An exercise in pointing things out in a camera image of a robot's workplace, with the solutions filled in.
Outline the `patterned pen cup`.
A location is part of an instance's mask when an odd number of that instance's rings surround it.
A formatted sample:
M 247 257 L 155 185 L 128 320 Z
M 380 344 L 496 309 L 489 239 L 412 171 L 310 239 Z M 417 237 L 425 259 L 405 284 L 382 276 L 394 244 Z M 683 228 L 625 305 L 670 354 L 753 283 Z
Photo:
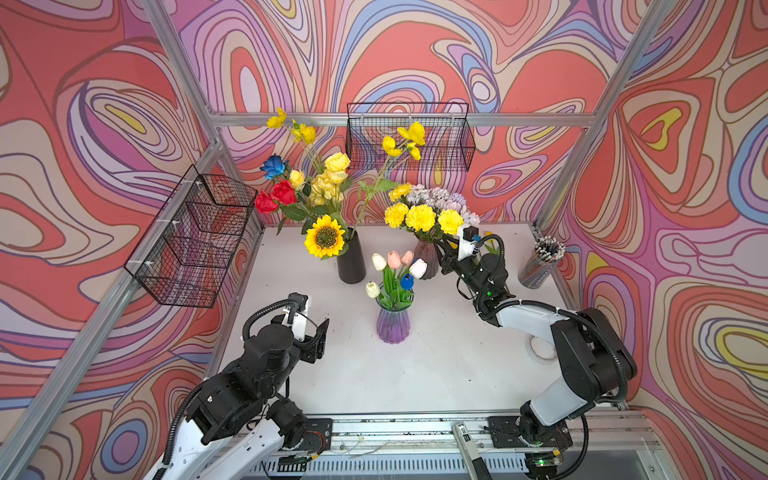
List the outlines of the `patterned pen cup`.
M 519 282 L 529 289 L 540 288 L 565 252 L 565 244 L 558 239 L 552 236 L 539 237 L 529 259 L 518 273 Z

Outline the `sunflower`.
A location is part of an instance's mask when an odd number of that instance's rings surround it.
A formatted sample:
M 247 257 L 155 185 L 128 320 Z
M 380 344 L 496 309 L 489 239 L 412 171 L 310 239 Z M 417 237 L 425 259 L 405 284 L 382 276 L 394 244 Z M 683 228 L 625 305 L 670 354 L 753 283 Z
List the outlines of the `sunflower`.
M 339 256 L 345 247 L 346 230 L 330 215 L 319 217 L 307 231 L 304 245 L 308 253 L 318 259 Z

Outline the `tulip bunch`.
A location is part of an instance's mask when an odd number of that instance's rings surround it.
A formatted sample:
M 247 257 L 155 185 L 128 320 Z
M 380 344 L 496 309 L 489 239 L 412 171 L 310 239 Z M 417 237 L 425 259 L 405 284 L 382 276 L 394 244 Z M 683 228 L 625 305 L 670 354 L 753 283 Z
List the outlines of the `tulip bunch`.
M 365 292 L 369 298 L 376 301 L 380 294 L 384 294 L 390 300 L 404 301 L 406 295 L 411 292 L 414 301 L 414 287 L 411 291 L 404 291 L 400 287 L 400 280 L 408 273 L 415 278 L 415 283 L 420 280 L 426 269 L 426 263 L 423 260 L 416 259 L 411 251 L 404 255 L 393 251 L 387 256 L 375 253 L 371 260 L 374 269 L 381 274 L 381 281 L 371 281 L 365 285 Z

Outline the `mixed rose bouquet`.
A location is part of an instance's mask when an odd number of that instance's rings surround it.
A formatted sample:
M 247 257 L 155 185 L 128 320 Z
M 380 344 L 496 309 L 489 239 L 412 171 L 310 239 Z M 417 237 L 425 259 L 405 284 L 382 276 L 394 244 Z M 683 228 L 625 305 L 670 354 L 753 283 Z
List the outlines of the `mixed rose bouquet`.
M 289 120 L 281 108 L 267 120 L 266 127 L 288 131 L 293 142 L 302 148 L 308 166 L 295 166 L 279 154 L 268 157 L 260 167 L 267 188 L 255 196 L 256 211 L 262 215 L 280 214 L 283 222 L 300 223 L 305 230 L 327 215 L 345 230 L 342 207 L 351 185 L 350 158 L 341 152 L 321 156 L 316 149 L 315 128 Z

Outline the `tool on front rail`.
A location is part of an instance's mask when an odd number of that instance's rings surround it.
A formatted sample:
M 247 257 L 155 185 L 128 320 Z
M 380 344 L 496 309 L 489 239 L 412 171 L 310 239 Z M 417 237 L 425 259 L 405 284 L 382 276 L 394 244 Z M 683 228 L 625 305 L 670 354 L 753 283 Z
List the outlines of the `tool on front rail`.
M 472 480 L 492 480 L 492 475 L 480 456 L 466 424 L 463 422 L 454 423 L 452 432 L 470 478 Z

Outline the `purple glass tulip vase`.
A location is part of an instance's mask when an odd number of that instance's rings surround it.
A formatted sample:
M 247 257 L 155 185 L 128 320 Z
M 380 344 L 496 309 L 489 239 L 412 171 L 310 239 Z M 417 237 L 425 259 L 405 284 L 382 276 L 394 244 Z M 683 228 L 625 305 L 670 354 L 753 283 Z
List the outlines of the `purple glass tulip vase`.
M 400 344 L 410 334 L 410 317 L 408 309 L 412 305 L 413 295 L 409 292 L 404 301 L 390 300 L 380 294 L 376 298 L 380 312 L 376 322 L 379 338 L 387 344 Z

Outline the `yellow and lilac bouquet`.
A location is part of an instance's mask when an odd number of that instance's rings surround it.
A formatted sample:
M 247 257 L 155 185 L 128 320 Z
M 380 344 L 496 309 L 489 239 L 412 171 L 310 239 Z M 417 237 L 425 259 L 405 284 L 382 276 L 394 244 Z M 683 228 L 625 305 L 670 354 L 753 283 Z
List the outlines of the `yellow and lilac bouquet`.
M 385 136 L 381 148 L 388 157 L 384 170 L 390 173 L 408 156 L 412 160 L 422 159 L 422 149 L 426 145 L 426 129 L 418 121 L 408 127 L 398 127 L 397 134 L 401 142 L 391 136 Z M 396 184 L 388 189 L 391 205 L 384 211 L 385 224 L 393 229 L 402 229 L 413 233 L 418 239 L 435 242 L 441 239 L 437 217 L 442 210 L 453 209 L 464 218 L 463 227 L 479 227 L 480 218 L 472 212 L 466 199 L 459 193 L 445 188 L 427 188 L 421 184 Z

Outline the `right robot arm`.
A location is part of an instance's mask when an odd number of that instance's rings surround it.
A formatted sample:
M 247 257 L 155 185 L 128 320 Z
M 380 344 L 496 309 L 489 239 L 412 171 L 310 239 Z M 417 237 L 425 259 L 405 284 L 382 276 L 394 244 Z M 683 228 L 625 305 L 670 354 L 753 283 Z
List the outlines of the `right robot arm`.
M 435 242 L 441 272 L 457 275 L 484 322 L 538 338 L 554 349 L 560 376 L 519 409 L 520 441 L 539 446 L 555 437 L 568 420 L 598 404 L 626 400 L 637 365 L 607 317 L 595 308 L 571 311 L 518 299 L 506 286 L 508 272 L 503 240 L 481 237 L 475 227 L 461 227 L 456 237 Z

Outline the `black vase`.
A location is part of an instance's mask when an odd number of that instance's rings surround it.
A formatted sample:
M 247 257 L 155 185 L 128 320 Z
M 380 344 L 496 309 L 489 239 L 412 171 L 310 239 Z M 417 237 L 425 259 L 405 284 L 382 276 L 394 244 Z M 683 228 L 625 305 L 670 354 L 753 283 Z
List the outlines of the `black vase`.
M 347 250 L 338 257 L 337 271 L 339 278 L 346 284 L 362 282 L 366 276 L 365 260 L 363 258 L 362 245 L 359 234 L 352 233 Z

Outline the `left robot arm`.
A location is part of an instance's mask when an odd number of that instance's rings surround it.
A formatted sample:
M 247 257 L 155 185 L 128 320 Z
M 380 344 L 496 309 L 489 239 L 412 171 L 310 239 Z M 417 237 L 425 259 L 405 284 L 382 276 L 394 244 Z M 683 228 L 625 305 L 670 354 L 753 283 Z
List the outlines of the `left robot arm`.
M 331 420 L 309 419 L 289 397 L 296 365 L 324 355 L 329 323 L 306 334 L 309 304 L 293 292 L 248 317 L 242 354 L 187 394 L 146 478 L 242 479 L 280 450 L 303 468 L 330 448 Z

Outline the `white tape roll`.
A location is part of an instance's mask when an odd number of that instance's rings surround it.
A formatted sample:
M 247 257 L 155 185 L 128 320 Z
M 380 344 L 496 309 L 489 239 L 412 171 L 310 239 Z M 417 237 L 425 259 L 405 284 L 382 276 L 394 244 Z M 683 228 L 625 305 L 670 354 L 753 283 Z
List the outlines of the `white tape roll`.
M 529 335 L 525 347 L 529 357 L 541 365 L 550 365 L 558 360 L 555 348 L 541 338 Z

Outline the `yellow carnation stem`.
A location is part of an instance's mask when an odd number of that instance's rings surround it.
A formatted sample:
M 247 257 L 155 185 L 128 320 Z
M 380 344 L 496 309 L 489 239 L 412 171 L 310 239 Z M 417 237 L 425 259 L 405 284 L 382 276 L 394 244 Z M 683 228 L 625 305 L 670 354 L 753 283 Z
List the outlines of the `yellow carnation stem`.
M 463 216 L 453 209 L 442 210 L 437 217 L 437 222 L 442 238 L 455 238 L 465 224 Z

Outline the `blue tulip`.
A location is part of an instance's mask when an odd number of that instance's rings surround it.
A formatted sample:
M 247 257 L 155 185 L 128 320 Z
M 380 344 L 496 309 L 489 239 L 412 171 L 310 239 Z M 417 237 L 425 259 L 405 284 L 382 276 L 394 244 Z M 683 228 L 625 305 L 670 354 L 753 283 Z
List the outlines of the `blue tulip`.
M 400 280 L 400 287 L 404 291 L 411 291 L 414 287 L 415 278 L 410 274 L 405 274 Z

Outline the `red grey glass vase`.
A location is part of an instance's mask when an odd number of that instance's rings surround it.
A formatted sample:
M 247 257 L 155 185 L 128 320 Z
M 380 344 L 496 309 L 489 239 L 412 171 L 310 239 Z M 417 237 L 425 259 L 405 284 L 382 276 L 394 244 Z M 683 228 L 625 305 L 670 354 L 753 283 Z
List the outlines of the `red grey glass vase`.
M 417 259 L 421 259 L 426 263 L 426 269 L 421 276 L 421 280 L 429 280 L 433 278 L 439 271 L 439 259 L 438 250 L 432 242 L 419 239 L 414 249 L 414 254 Z

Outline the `yellow tulip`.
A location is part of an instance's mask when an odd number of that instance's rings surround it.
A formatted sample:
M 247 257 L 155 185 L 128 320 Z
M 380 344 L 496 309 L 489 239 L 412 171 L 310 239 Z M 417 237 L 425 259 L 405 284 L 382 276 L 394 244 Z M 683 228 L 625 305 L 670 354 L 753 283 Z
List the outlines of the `yellow tulip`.
M 500 252 L 499 241 L 495 238 L 494 233 L 487 231 L 484 233 L 484 237 L 487 241 L 484 243 L 484 248 L 487 252 L 498 254 Z

